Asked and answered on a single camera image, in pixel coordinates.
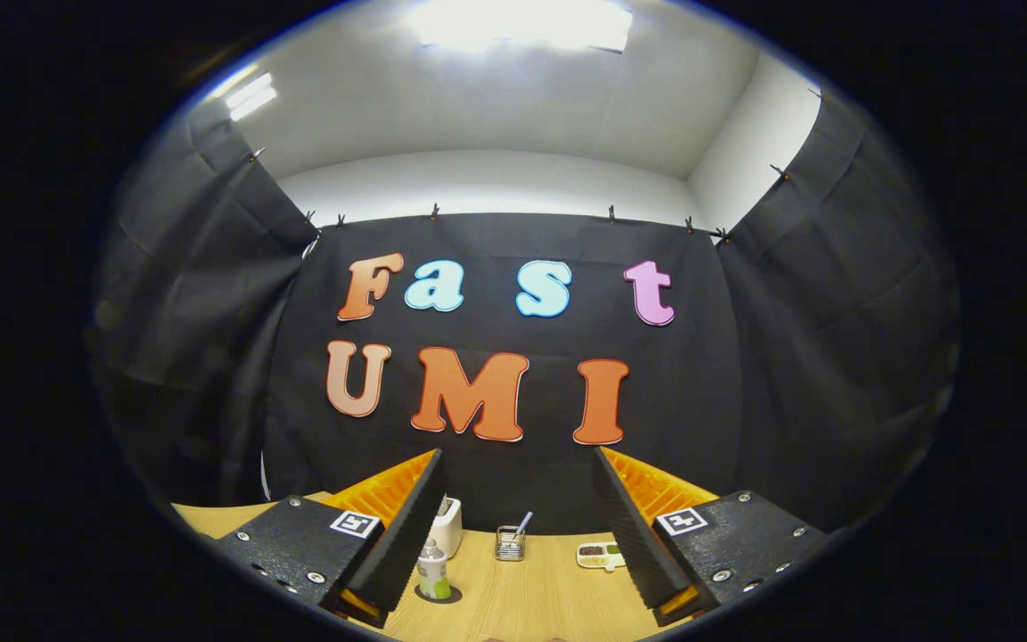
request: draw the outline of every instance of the black coaster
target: black coaster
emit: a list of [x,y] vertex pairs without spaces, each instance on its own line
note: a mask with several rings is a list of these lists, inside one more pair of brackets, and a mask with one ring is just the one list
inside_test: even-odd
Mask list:
[[415,584],[415,595],[423,600],[430,602],[432,605],[453,605],[454,602],[461,600],[462,593],[457,590],[456,586],[451,586],[449,589],[449,598],[445,600],[431,600],[431,598],[425,597],[421,591],[419,591],[419,584]]

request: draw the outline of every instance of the plastic bottle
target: plastic bottle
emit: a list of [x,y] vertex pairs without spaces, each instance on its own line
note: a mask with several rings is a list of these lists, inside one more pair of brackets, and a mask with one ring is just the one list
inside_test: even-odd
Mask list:
[[427,537],[419,556],[419,592],[431,600],[446,600],[451,595],[450,578],[446,577],[446,553],[432,537]]

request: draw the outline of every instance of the blue letter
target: blue letter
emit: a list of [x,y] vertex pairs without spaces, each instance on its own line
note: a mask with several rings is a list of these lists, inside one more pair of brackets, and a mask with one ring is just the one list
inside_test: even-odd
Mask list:
[[453,260],[432,260],[415,270],[419,280],[407,288],[407,296],[403,298],[414,309],[432,307],[439,312],[449,312],[465,301],[460,292],[464,275],[464,269]]
[[570,305],[568,286],[573,280],[570,267],[555,260],[531,260],[518,269],[518,312],[525,316],[558,316]]

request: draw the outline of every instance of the table surface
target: table surface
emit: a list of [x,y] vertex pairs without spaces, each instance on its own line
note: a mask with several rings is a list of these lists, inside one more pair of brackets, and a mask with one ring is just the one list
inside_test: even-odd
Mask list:
[[[318,492],[306,497],[321,500],[327,496]],[[224,537],[273,505],[174,507],[196,531]],[[627,570],[578,566],[579,544],[611,540],[611,533],[535,536],[530,532],[525,559],[505,562],[494,558],[493,532],[467,530],[448,562],[449,580],[461,591],[461,600],[438,605],[417,597],[417,573],[412,570],[398,608],[387,616],[386,627],[376,631],[408,642],[627,642],[687,621],[682,618],[672,627],[656,627]]]

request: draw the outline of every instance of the metal pen holder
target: metal pen holder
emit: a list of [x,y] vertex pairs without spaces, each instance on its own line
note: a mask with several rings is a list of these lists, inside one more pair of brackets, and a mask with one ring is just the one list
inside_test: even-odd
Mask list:
[[525,531],[517,532],[517,527],[498,527],[494,540],[494,557],[498,560],[517,562],[525,558]]

